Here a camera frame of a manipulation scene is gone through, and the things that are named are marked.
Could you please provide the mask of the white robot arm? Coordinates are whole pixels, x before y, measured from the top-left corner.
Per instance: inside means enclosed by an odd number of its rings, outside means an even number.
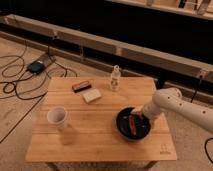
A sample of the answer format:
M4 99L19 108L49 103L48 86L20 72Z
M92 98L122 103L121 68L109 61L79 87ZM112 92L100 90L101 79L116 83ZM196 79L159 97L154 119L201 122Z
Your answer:
M144 115L154 123L164 111L180 114L213 134L213 109L184 101L178 88L156 90L148 103L135 107L131 113Z

